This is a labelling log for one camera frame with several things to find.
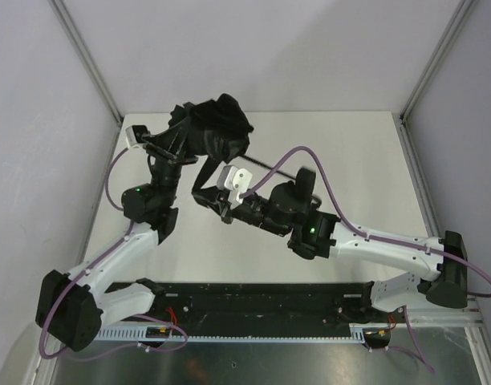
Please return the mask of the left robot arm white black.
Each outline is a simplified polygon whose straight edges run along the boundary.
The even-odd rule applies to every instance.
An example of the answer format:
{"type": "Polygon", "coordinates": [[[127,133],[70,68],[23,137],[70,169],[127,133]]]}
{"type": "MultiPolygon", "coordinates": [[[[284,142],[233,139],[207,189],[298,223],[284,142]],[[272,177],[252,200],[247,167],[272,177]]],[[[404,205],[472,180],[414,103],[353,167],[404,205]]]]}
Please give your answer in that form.
{"type": "Polygon", "coordinates": [[[43,278],[35,322],[41,329],[39,354],[44,359],[67,350],[81,351],[104,327],[147,313],[161,293],[160,286],[147,278],[112,293],[108,287],[120,271],[173,232],[181,169],[197,162],[190,143],[193,122],[189,117],[171,119],[160,134],[132,125],[125,135],[128,149],[142,147],[152,157],[152,180],[123,193],[123,213],[129,224],[113,245],[66,273],[53,269],[43,278]]]}

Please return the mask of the black folding umbrella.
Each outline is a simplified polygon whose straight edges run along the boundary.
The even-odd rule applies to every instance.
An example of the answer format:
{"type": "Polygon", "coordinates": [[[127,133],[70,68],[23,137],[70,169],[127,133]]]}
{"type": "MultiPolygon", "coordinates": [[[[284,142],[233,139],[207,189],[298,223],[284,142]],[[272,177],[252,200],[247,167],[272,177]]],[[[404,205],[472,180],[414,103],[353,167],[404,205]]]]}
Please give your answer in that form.
{"type": "Polygon", "coordinates": [[[177,105],[170,116],[168,126],[189,117],[189,151],[197,157],[207,157],[194,181],[192,191],[203,188],[220,164],[230,164],[238,157],[269,171],[274,170],[273,166],[246,155],[254,127],[238,101],[231,95],[224,93],[217,99],[202,103],[177,105]]]}

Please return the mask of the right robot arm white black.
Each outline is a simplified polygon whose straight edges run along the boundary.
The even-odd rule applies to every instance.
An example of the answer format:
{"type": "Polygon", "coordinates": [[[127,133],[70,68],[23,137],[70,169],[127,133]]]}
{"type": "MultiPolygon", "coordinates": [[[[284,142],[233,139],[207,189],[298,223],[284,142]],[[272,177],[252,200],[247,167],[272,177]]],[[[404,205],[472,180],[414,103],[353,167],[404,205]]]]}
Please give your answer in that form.
{"type": "Polygon", "coordinates": [[[312,186],[310,182],[281,183],[269,198],[257,193],[239,198],[235,191],[217,186],[195,188],[192,195],[226,224],[238,220],[288,236],[288,248],[304,259],[356,258],[402,270],[398,277],[365,285],[362,300],[373,309],[388,313],[404,306],[464,309],[468,305],[464,259],[443,257],[444,241],[351,230],[344,219],[318,210],[312,186]]]}

